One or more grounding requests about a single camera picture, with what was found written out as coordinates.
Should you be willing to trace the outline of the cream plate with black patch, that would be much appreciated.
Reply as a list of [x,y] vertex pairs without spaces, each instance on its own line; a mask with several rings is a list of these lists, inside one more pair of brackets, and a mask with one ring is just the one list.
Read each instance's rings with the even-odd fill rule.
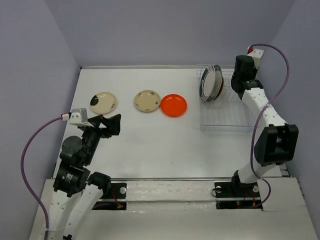
[[107,114],[117,107],[118,99],[111,92],[100,92],[90,100],[90,109],[96,114]]

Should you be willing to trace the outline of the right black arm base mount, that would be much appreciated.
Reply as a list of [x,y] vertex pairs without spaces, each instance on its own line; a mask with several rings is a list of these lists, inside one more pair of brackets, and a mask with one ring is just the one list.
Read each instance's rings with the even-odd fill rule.
[[217,210],[262,208],[256,182],[234,187],[231,181],[218,181],[214,183],[211,195],[215,198]]

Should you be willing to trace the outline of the white plate green red rim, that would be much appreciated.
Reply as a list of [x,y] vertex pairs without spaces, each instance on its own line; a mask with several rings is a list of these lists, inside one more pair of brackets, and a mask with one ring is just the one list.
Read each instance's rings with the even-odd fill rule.
[[208,65],[204,70],[200,85],[199,96],[201,101],[206,101],[212,94],[215,85],[216,71],[213,65]]

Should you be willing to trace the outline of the yellow black patterned plate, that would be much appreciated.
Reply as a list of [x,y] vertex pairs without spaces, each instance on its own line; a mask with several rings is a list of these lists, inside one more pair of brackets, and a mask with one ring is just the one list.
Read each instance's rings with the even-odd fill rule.
[[219,87],[219,91],[217,92],[216,96],[214,97],[213,101],[218,99],[218,97],[221,95],[222,91],[223,91],[223,88],[224,88],[224,77],[222,76],[221,77],[221,84],[220,84],[220,87]]

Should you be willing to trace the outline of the cream plate with small motifs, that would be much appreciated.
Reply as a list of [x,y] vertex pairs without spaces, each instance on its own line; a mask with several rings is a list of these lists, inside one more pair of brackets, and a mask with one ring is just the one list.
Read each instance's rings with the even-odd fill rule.
[[141,112],[157,110],[161,103],[160,95],[153,90],[142,90],[134,98],[134,106]]

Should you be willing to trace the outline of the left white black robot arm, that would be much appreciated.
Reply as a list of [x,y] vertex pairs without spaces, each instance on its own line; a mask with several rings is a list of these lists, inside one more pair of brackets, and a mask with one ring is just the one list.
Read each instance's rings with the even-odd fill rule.
[[69,136],[62,142],[47,226],[38,236],[44,240],[75,240],[98,199],[110,194],[110,176],[91,173],[86,167],[91,164],[100,140],[117,136],[121,131],[120,114],[89,118],[86,109],[78,108],[61,117],[83,134]]

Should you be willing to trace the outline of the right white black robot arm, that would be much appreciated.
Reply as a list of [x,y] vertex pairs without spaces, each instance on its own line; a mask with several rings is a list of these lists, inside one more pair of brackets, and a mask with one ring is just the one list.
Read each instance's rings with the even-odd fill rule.
[[242,196],[265,173],[293,159],[299,129],[287,123],[268,100],[262,83],[256,79],[258,58],[252,54],[235,58],[231,87],[255,118],[250,159],[232,176],[230,190]]

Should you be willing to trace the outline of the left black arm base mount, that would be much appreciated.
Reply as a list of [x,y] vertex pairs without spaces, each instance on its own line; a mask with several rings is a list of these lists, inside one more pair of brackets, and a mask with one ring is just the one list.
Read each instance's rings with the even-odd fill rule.
[[127,209],[127,183],[112,182],[108,193],[95,203],[94,211],[125,211]]

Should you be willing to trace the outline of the orange plate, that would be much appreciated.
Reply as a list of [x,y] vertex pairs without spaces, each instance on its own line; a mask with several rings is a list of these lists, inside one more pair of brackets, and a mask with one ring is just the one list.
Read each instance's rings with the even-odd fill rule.
[[187,101],[178,94],[168,94],[160,102],[161,111],[169,117],[180,117],[188,108]]

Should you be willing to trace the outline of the white plate teal lettered rim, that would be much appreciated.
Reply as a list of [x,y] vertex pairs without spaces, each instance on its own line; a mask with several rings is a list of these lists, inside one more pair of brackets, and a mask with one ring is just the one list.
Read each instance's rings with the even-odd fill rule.
[[213,65],[213,67],[215,69],[215,84],[210,97],[207,99],[208,102],[213,101],[216,94],[218,93],[219,88],[221,86],[222,76],[223,76],[222,69],[219,65]]

